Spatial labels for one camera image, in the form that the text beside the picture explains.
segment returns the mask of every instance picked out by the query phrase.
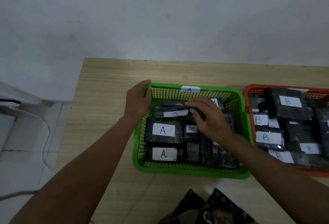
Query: floor tile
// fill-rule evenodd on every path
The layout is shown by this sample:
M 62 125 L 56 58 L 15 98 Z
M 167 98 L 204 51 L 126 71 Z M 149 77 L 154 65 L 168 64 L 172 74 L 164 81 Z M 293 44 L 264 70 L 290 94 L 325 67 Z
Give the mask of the floor tile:
M 22 108 L 27 112 L 36 114 L 43 118 L 50 126 L 50 135 L 47 140 L 47 146 L 50 146 L 54 130 L 60 115 L 62 104 L 47 106 L 27 106 Z M 47 138 L 47 126 L 38 118 L 23 112 L 13 111 L 17 116 L 13 127 L 8 135 L 7 141 L 3 146 L 4 150 L 20 151 L 42 151 L 44 142 Z
M 62 138 L 65 130 L 66 121 L 69 117 L 70 110 L 71 110 L 71 105 L 62 105 L 62 109 L 60 111 L 55 132 L 53 138 L 51 139 L 51 144 L 48 151 L 59 152 L 60 144 L 62 142 Z
M 54 170 L 58 152 L 48 152 L 46 157 L 46 164 Z M 38 189 L 42 188 L 54 175 L 47 167 L 44 167 L 38 184 Z
M 36 190 L 44 165 L 41 152 L 0 154 L 0 195 L 21 190 Z
M 8 224 L 32 195 L 22 195 L 0 202 L 0 223 Z

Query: hand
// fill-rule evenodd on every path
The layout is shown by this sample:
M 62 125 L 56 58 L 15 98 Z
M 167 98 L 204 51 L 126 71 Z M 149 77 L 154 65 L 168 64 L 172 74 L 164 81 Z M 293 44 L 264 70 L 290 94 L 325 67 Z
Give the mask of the hand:
M 148 87 L 145 96 L 143 88 L 151 80 L 144 80 L 127 91 L 124 115 L 140 121 L 147 113 L 151 104 L 152 87 Z
M 206 119 L 203 120 L 195 109 L 190 109 L 199 130 L 211 140 L 224 144 L 227 140 L 233 138 L 234 132 L 226 122 L 225 116 L 210 98 L 195 97 L 185 103 L 201 110 Z

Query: orange plastic basket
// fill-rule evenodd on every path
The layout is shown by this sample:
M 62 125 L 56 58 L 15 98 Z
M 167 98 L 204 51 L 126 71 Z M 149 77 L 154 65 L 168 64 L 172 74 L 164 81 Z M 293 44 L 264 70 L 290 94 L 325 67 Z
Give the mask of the orange plastic basket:
M 282 86 L 282 85 L 268 85 L 268 84 L 250 84 L 247 85 L 243 89 L 243 95 L 245 97 L 246 109 L 250 115 L 251 122 L 251 130 L 252 136 L 254 139 L 254 145 L 256 145 L 256 128 L 254 125 L 254 116 L 252 112 L 252 108 L 249 105 L 249 97 L 248 94 L 253 95 L 263 95 L 264 90 L 269 87 L 278 87 L 278 88 L 296 88 L 296 89 L 306 89 L 307 92 L 303 93 L 304 98 L 313 98 L 313 99 L 321 99 L 323 102 L 329 106 L 329 89 L 321 89 L 321 88 L 307 88 L 307 87 L 296 87 L 296 86 Z M 297 169 L 302 170 L 307 175 L 312 177 L 329 177 L 329 168 L 303 168 L 295 166 Z

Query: green plastic basket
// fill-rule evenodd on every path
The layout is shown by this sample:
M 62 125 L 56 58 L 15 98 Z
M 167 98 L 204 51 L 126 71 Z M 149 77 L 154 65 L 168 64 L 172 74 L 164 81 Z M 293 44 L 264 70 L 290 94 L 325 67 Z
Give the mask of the green plastic basket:
M 145 93 L 146 88 L 149 86 L 152 86 L 151 108 L 162 105 L 162 101 L 164 99 L 187 101 L 192 97 L 222 98 L 225 106 L 224 112 L 233 115 L 238 133 L 246 138 L 250 143 L 253 143 L 250 116 L 246 113 L 245 99 L 240 91 L 228 87 L 199 86 L 201 88 L 199 93 L 191 93 L 181 92 L 182 85 L 180 84 L 150 83 L 144 88 L 143 93 Z M 246 179 L 250 176 L 250 172 L 242 164 L 240 164 L 237 169 L 217 169 L 194 164 L 146 161 L 144 159 L 145 143 L 143 140 L 146 118 L 148 116 L 152 117 L 151 114 L 152 113 L 149 111 L 149 113 L 138 124 L 134 133 L 135 142 L 133 150 L 133 163 L 138 170 L 148 173 L 203 176 L 213 178 Z M 193 117 L 191 115 L 187 115 L 184 117 L 177 117 L 177 119 L 178 118 L 192 120 Z

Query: white wall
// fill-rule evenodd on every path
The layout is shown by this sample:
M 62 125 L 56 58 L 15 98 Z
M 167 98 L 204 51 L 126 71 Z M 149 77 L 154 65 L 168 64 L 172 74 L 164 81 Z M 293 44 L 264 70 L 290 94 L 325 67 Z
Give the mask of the white wall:
M 329 0 L 0 0 L 0 81 L 71 100 L 84 57 L 329 66 Z

